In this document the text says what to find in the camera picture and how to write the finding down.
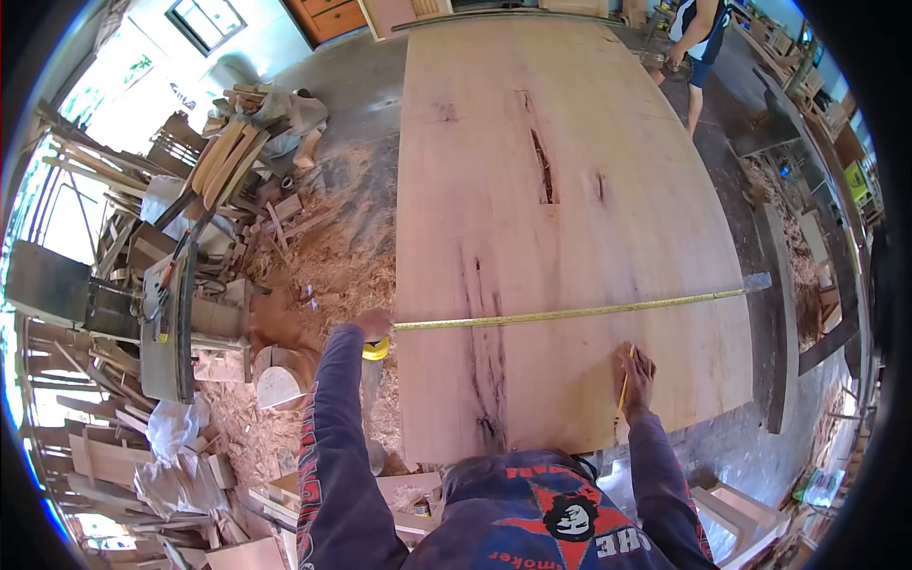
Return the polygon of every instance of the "drawer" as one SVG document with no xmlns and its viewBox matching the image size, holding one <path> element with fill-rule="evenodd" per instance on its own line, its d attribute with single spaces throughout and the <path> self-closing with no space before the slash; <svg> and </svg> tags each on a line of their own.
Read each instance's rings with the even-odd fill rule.
<svg viewBox="0 0 912 570">
<path fill-rule="evenodd" d="M 314 36 L 317 41 L 322 42 L 367 24 L 368 21 L 364 19 L 357 0 L 348 0 L 319 16 L 314 16 Z"/>
<path fill-rule="evenodd" d="M 316 16 L 320 12 L 325 12 L 329 8 L 335 8 L 343 2 L 346 2 L 346 0 L 304 0 L 301 4 L 308 14 Z"/>
</svg>

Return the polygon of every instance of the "sleeve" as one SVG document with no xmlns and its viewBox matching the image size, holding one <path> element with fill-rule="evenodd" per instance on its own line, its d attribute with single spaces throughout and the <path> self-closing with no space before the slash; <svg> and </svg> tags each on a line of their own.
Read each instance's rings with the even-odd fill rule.
<svg viewBox="0 0 912 570">
<path fill-rule="evenodd" d="M 677 568 L 715 568 L 690 488 L 655 414 L 630 430 L 630 473 L 643 531 Z"/>
<path fill-rule="evenodd" d="M 306 397 L 298 456 L 302 569 L 399 568 L 409 554 L 368 463 L 358 396 L 363 345 L 360 328 L 336 327 Z"/>
</svg>

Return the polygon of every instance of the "window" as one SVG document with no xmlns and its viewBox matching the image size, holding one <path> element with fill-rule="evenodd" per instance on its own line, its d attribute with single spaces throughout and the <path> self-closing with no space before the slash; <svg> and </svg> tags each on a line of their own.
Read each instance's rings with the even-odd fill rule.
<svg viewBox="0 0 912 570">
<path fill-rule="evenodd" d="M 204 56 L 247 26 L 227 0 L 178 0 L 165 15 Z"/>
</svg>

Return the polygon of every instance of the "measuring tape blade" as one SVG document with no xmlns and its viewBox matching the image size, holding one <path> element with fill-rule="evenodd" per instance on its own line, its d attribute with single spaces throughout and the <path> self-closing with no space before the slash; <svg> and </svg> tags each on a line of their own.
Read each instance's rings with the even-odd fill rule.
<svg viewBox="0 0 912 570">
<path fill-rule="evenodd" d="M 688 295 L 675 297 L 671 299 L 661 299 L 658 301 L 641 301 L 638 303 L 628 303 L 625 305 L 597 306 L 586 309 L 569 309 L 566 311 L 550 311 L 547 313 L 530 313 L 527 315 L 510 315 L 510 316 L 479 316 L 475 318 L 453 318 L 441 321 L 423 321 L 418 323 L 397 323 L 393 325 L 394 331 L 403 330 L 426 330 L 429 328 L 456 328 L 461 326 L 499 326 L 499 325 L 516 325 L 519 323 L 533 323 L 537 321 L 550 321 L 557 318 L 571 318 L 574 316 L 593 316 L 593 315 L 611 315 L 613 313 L 628 313 L 630 311 L 642 311 L 644 309 L 655 309 L 665 306 L 689 305 L 690 303 L 700 303 L 702 301 L 712 301 L 715 299 L 724 299 L 739 295 L 747 295 L 755 291 L 760 291 L 771 286 L 772 281 L 770 274 L 755 274 L 745 278 L 747 286 L 741 289 L 732 289 L 731 291 L 722 291 L 720 293 L 706 293 L 703 295 Z"/>
</svg>

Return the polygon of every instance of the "man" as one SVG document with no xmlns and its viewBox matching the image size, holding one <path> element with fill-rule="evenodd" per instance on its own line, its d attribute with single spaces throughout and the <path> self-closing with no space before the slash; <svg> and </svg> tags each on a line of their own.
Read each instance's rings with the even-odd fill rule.
<svg viewBox="0 0 912 570">
<path fill-rule="evenodd" d="M 651 69 L 649 75 L 656 85 L 665 80 L 666 69 L 677 69 L 685 54 L 690 58 L 692 72 L 688 81 L 687 132 L 693 139 L 697 119 L 703 110 L 703 83 L 716 61 L 728 24 L 726 0 L 684 0 L 681 2 L 669 36 L 675 42 L 665 56 L 662 69 Z"/>
<path fill-rule="evenodd" d="M 629 344 L 618 354 L 629 376 L 623 412 L 642 528 L 566 453 L 517 451 L 453 466 L 442 522 L 410 554 L 370 473 L 358 401 L 364 343 L 391 330 L 392 316 L 372 309 L 336 327 L 320 358 L 298 458 L 299 570 L 716 567 L 665 431 L 649 412 L 656 365 L 639 350 L 631 357 Z"/>
</svg>

